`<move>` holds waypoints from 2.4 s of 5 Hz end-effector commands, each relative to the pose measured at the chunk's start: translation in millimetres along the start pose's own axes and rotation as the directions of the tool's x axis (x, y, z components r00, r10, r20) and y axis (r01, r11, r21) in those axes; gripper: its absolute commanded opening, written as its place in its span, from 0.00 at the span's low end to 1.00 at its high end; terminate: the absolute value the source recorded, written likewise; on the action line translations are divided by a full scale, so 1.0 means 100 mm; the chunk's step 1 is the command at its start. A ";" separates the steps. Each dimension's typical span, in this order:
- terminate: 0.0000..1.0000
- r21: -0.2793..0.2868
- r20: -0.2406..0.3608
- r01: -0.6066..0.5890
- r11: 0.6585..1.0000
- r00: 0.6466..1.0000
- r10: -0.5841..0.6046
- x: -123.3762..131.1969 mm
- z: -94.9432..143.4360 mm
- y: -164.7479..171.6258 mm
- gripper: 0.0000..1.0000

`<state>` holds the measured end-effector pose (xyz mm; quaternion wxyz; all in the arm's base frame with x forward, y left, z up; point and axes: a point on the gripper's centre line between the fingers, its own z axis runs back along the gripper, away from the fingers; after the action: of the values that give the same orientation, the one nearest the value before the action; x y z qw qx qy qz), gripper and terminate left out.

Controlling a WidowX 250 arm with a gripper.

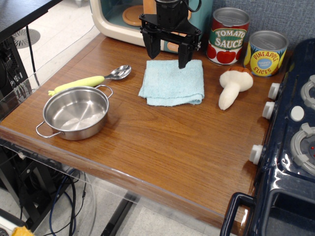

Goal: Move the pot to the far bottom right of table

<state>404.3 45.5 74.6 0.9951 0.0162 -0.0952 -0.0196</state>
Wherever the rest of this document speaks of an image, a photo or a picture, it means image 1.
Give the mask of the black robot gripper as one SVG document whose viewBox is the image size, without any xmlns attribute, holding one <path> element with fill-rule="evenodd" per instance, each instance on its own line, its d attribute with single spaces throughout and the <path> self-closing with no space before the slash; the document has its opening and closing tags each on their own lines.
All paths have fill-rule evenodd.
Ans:
<svg viewBox="0 0 315 236">
<path fill-rule="evenodd" d="M 142 13 L 141 33 L 151 59 L 160 53 L 160 42 L 167 41 L 179 45 L 179 68 L 185 68 L 191 61 L 193 51 L 200 48 L 199 38 L 201 30 L 189 22 L 189 14 L 197 12 L 202 1 L 199 1 L 196 9 L 192 9 L 188 0 L 156 0 L 156 13 Z"/>
</svg>

